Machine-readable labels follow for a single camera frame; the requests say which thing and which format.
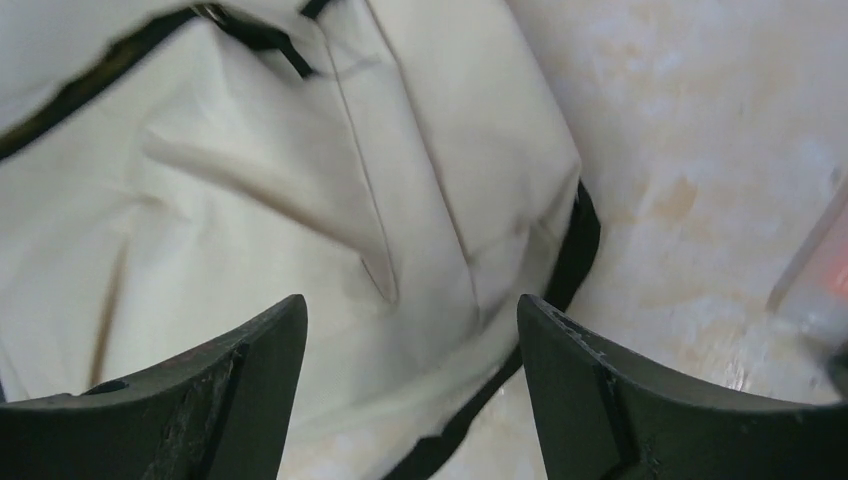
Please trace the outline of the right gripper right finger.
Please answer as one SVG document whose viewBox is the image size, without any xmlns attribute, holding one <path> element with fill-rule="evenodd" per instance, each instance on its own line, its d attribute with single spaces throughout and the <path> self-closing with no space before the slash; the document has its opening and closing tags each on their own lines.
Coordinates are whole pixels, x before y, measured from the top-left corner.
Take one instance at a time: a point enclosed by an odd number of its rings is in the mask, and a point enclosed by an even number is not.
<svg viewBox="0 0 848 480">
<path fill-rule="evenodd" d="M 843 479 L 847 406 L 736 391 L 600 336 L 542 299 L 517 307 L 552 479 Z"/>
</svg>

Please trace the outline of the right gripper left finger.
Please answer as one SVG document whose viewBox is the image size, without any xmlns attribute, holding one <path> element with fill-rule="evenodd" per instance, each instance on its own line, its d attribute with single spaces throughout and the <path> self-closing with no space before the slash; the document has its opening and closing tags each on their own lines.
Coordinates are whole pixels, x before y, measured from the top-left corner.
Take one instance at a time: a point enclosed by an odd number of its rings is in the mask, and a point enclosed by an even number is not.
<svg viewBox="0 0 848 480">
<path fill-rule="evenodd" d="M 273 479 L 307 337 L 292 295 L 217 338 L 73 396 L 1 407 L 5 479 Z"/>
</svg>

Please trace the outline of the beige canvas backpack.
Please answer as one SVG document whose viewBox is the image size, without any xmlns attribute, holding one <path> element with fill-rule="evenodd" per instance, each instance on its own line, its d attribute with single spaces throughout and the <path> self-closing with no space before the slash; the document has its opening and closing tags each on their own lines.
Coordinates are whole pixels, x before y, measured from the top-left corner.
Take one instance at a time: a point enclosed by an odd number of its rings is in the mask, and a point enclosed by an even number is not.
<svg viewBox="0 0 848 480">
<path fill-rule="evenodd" d="M 79 394 L 302 296 L 290 435 L 431 479 L 600 223 L 502 1 L 5 1 L 1 389 Z"/>
</svg>

